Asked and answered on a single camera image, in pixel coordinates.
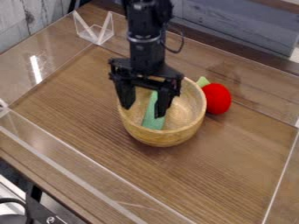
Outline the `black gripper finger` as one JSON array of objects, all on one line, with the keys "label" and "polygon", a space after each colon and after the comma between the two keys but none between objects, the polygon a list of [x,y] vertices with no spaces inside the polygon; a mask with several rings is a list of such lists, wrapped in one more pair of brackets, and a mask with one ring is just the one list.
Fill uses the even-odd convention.
[{"label": "black gripper finger", "polygon": [[136,100],[136,87],[129,80],[115,80],[115,86],[120,105],[129,109]]},{"label": "black gripper finger", "polygon": [[169,108],[175,91],[171,86],[164,86],[157,90],[157,100],[155,103],[153,117],[164,117],[167,109]]}]

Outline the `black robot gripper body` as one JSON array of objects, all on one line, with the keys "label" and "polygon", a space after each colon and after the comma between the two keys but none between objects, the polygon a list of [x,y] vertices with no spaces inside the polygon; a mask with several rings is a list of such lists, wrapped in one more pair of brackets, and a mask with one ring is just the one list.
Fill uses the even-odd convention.
[{"label": "black robot gripper body", "polygon": [[111,72],[109,79],[131,81],[135,87],[147,88],[157,91],[164,86],[171,86],[175,91],[175,96],[180,95],[183,74],[163,64],[155,71],[139,71],[131,67],[129,59],[112,58],[108,61]]}]

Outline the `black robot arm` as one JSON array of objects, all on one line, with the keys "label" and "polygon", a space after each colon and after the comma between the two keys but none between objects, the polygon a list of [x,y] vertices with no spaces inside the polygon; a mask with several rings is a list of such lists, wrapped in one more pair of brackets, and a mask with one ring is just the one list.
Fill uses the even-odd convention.
[{"label": "black robot arm", "polygon": [[121,0],[127,20],[125,38],[129,43],[129,57],[108,60],[109,79],[115,83],[116,95],[124,109],[136,101],[136,87],[155,90],[157,100],[153,116],[165,116],[175,96],[180,95],[184,75],[171,68],[164,59],[165,51],[177,50],[165,45],[165,32],[173,17],[171,0]]}]

